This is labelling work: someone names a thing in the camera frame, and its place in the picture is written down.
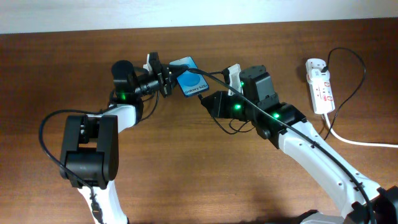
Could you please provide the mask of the blue Galaxy smartphone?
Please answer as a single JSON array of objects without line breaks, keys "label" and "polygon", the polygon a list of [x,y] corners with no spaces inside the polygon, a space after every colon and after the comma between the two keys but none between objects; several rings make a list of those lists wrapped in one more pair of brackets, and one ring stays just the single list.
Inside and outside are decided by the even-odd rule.
[{"label": "blue Galaxy smartphone", "polygon": [[[170,65],[186,65],[188,68],[197,68],[191,57],[184,57],[170,62]],[[185,97],[198,95],[209,90],[209,85],[203,75],[186,71],[177,77],[178,84]]]}]

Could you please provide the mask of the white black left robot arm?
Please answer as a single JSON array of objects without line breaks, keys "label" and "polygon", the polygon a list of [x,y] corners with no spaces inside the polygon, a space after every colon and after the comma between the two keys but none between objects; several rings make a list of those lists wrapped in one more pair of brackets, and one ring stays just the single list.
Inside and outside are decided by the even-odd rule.
[{"label": "white black left robot arm", "polygon": [[142,68],[127,60],[111,67],[114,92],[109,107],[97,113],[67,117],[60,162],[62,172],[86,200],[95,223],[129,223],[119,203],[115,178],[119,167],[119,133],[142,121],[142,97],[171,94],[186,65],[167,65],[150,59]]}]

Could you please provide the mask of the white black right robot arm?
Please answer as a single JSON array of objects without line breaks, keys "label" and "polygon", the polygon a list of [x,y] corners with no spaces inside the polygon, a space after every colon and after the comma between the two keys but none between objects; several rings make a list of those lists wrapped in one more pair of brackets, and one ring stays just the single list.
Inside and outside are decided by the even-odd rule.
[{"label": "white black right robot arm", "polygon": [[221,85],[200,99],[213,118],[249,121],[257,134],[298,162],[324,189],[340,215],[309,210],[297,223],[397,223],[397,187],[382,188],[344,160],[296,107],[281,103],[265,66],[222,72]]}]

